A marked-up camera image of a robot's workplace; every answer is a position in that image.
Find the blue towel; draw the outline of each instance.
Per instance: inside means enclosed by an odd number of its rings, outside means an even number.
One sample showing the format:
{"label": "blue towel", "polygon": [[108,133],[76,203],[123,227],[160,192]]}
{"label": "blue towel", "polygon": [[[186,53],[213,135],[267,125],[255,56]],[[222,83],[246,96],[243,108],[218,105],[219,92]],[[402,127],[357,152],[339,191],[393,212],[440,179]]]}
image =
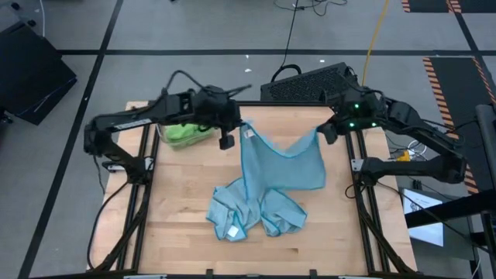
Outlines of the blue towel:
{"label": "blue towel", "polygon": [[279,150],[249,123],[239,128],[243,176],[214,190],[207,220],[219,240],[239,241],[262,222],[268,236],[296,233],[307,212],[284,191],[326,185],[326,169],[315,129],[286,150]]}

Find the yellow cable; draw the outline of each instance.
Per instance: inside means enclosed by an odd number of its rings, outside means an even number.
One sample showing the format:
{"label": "yellow cable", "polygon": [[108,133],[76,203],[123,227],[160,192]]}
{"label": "yellow cable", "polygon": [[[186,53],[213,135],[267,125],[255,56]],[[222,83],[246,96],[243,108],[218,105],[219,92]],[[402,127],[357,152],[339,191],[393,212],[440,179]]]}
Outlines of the yellow cable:
{"label": "yellow cable", "polygon": [[369,64],[370,53],[374,48],[375,39],[377,38],[377,34],[379,33],[379,29],[381,28],[382,20],[384,19],[384,17],[386,16],[386,12],[388,11],[388,7],[387,7],[388,5],[389,5],[389,0],[386,0],[384,2],[384,7],[382,8],[381,16],[379,17],[379,21],[375,26],[374,35],[372,36],[372,41],[370,42],[369,50],[367,51],[367,59],[365,59],[365,65],[363,66],[362,86],[365,85],[365,77],[367,76],[367,66]]}

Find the wooden board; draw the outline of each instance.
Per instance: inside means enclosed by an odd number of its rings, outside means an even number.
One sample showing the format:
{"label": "wooden board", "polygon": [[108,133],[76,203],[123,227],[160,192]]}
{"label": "wooden board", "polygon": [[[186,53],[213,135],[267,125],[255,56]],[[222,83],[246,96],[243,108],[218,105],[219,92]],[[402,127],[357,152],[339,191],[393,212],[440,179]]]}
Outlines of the wooden board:
{"label": "wooden board", "polygon": [[[134,102],[128,107],[142,104]],[[331,116],[328,108],[316,107],[242,107],[241,112],[280,147],[290,146]],[[122,132],[119,145],[136,154],[140,134],[141,129]],[[356,204],[344,195],[351,176],[343,137],[327,145],[319,134],[327,172],[325,188],[289,194],[308,211],[302,231],[268,237],[259,224],[239,243],[215,238],[212,224],[205,219],[213,189],[241,175],[238,131],[232,134],[236,146],[226,151],[219,149],[217,136],[181,151],[160,143],[139,272],[204,274],[212,268],[215,274],[304,275],[310,269],[321,275],[366,274]],[[381,129],[365,131],[365,139],[369,156],[388,157]],[[112,174],[105,197],[125,179],[124,174]],[[396,188],[393,177],[382,182]],[[103,260],[122,233],[129,188],[102,214],[92,249],[94,263]],[[384,235],[399,256],[416,268],[398,194],[377,187],[376,196]],[[380,270],[379,261],[375,262]]]}

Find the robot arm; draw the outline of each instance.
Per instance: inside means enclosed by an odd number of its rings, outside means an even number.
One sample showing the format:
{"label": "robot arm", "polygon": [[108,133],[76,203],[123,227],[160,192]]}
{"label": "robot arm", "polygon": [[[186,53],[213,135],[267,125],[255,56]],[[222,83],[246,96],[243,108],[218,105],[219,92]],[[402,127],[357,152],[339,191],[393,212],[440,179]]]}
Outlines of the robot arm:
{"label": "robot arm", "polygon": [[145,160],[133,157],[115,144],[112,134],[154,123],[163,126],[194,123],[220,128],[220,148],[226,150],[234,146],[234,138],[228,133],[240,126],[242,120],[238,105],[221,88],[208,86],[199,92],[190,89],[176,95],[169,95],[163,89],[160,97],[146,107],[94,117],[84,128],[84,151],[109,158],[124,167],[130,183],[141,184],[148,179]]}
{"label": "robot arm", "polygon": [[353,171],[359,173],[362,182],[375,184],[385,175],[430,176],[451,184],[463,181],[467,162],[456,152],[459,143],[422,120],[407,103],[386,98],[380,91],[351,87],[330,104],[335,114],[318,128],[328,144],[349,132],[380,126],[398,135],[411,136],[439,154],[420,162],[373,157],[352,160]]}

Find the green cloth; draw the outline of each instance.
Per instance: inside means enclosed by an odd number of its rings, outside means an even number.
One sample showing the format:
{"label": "green cloth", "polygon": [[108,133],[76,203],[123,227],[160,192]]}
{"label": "green cloth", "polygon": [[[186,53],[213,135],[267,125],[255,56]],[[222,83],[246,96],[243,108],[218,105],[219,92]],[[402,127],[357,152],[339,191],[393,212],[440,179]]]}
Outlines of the green cloth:
{"label": "green cloth", "polygon": [[201,132],[198,125],[195,124],[172,125],[162,127],[162,134],[164,135],[162,139],[170,147],[178,150],[210,137],[213,131],[214,129],[210,128]]}

